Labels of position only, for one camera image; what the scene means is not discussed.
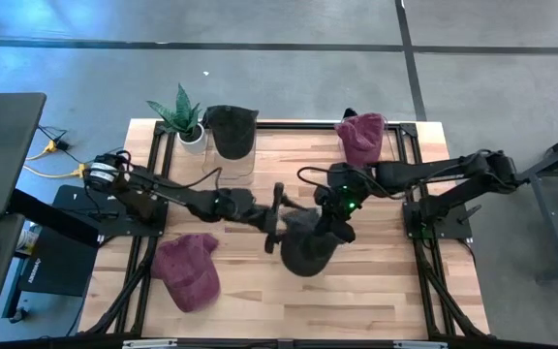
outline floor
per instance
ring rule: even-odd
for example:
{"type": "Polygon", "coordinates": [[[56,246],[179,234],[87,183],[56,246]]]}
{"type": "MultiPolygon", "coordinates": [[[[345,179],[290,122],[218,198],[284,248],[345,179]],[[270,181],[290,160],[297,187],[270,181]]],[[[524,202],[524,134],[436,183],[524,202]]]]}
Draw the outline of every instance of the floor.
{"type": "MultiPolygon", "coordinates": [[[[0,0],[0,39],[0,92],[45,92],[42,124],[69,129],[83,161],[120,146],[130,118],[155,117],[144,101],[171,103],[178,82],[203,106],[264,118],[333,119],[353,107],[442,121],[451,156],[504,149],[519,170],[558,141],[558,0],[0,0]],[[162,49],[16,48],[10,39],[162,49]]],[[[30,153],[45,143],[38,134],[30,153]]],[[[62,154],[37,164],[53,174],[74,167],[62,154]]],[[[67,182],[79,184],[23,173],[18,186],[50,201],[67,182]]],[[[471,204],[483,205],[471,224],[492,333],[558,344],[558,281],[534,281],[556,261],[533,193],[471,204]]],[[[0,340],[64,335],[80,305],[23,299],[32,316],[0,319],[0,340]]]]}

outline potted plant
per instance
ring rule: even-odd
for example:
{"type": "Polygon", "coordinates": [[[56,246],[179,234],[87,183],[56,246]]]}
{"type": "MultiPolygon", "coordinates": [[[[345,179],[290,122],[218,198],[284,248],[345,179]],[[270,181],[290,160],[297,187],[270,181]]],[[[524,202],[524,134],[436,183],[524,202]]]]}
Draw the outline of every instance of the potted plant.
{"type": "Polygon", "coordinates": [[[163,129],[169,133],[177,133],[178,140],[187,151],[193,154],[200,154],[205,151],[208,137],[198,121],[201,111],[200,104],[197,103],[191,108],[191,101],[182,85],[178,84],[175,111],[153,101],[146,102],[151,109],[165,120],[163,129]]]}

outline wooden tabletop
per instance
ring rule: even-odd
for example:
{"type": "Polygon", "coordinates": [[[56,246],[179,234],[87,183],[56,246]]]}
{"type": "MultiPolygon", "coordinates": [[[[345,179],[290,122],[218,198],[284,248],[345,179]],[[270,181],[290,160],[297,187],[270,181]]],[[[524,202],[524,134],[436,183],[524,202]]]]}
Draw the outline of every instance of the wooden tabletop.
{"type": "MultiPolygon", "coordinates": [[[[155,121],[131,120],[125,148],[136,164],[147,163],[155,121]]],[[[448,159],[442,124],[418,122],[417,127],[423,161],[448,159]]],[[[381,159],[397,158],[395,145],[393,135],[385,136],[381,159]]],[[[161,169],[164,149],[162,141],[157,169],[161,169]]],[[[303,166],[327,168],[343,160],[332,130],[258,130],[255,170],[247,186],[258,203],[270,203],[273,185],[281,181],[289,197],[304,206],[314,206],[313,186],[298,180],[296,171],[303,166]]],[[[204,155],[191,155],[176,142],[170,179],[179,183],[195,181],[203,176],[203,162],[204,155]]],[[[305,175],[325,180],[323,174],[305,175]]],[[[441,193],[451,185],[430,184],[429,190],[441,193]]],[[[212,180],[199,187],[211,188],[212,180]]],[[[254,228],[230,222],[203,223],[186,208],[170,205],[168,227],[161,241],[198,233],[218,238],[220,245],[212,259],[222,294],[205,310],[183,313],[171,300],[163,281],[153,279],[143,336],[427,338],[415,253],[405,237],[400,206],[401,202],[370,197],[350,221],[356,240],[340,246],[321,274],[303,278],[283,267],[278,249],[273,255],[264,253],[265,235],[254,228]]],[[[98,252],[80,331],[94,325],[121,290],[131,240],[115,238],[98,252]]],[[[487,333],[471,255],[454,240],[441,240],[440,245],[449,291],[475,325],[487,333]]],[[[131,297],[129,326],[137,296],[136,291],[131,297]]],[[[436,296],[433,300],[437,324],[442,329],[441,306],[436,296]]]]}

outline knit hat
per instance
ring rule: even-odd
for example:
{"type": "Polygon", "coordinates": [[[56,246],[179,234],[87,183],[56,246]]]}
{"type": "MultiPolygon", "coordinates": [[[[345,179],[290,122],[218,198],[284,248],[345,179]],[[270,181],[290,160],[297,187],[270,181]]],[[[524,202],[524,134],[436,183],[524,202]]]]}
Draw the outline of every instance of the knit hat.
{"type": "Polygon", "coordinates": [[[346,162],[355,167],[378,161],[383,144],[385,122],[374,112],[347,117],[335,125],[346,153],[346,162]]]}
{"type": "Polygon", "coordinates": [[[210,258],[218,245],[210,234],[195,234],[163,242],[157,249],[152,277],[163,280],[180,310],[200,310],[221,293],[219,275],[210,258]]]}

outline green leaves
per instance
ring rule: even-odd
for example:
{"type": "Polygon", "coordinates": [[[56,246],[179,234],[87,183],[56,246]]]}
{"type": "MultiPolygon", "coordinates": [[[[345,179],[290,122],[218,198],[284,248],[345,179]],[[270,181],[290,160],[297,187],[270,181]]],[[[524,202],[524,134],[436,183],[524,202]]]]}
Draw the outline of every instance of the green leaves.
{"type": "Polygon", "coordinates": [[[184,88],[182,88],[182,85],[178,84],[178,94],[175,97],[175,116],[188,120],[188,116],[190,115],[190,113],[191,101],[189,101],[189,96],[186,95],[186,92],[184,91],[184,88]]]}
{"type": "Polygon", "coordinates": [[[165,129],[168,132],[179,132],[181,134],[190,135],[195,130],[200,115],[200,104],[197,103],[191,109],[191,101],[187,96],[182,85],[178,84],[178,93],[175,98],[175,111],[172,111],[161,104],[146,101],[155,112],[157,112],[165,120],[165,129]]]}

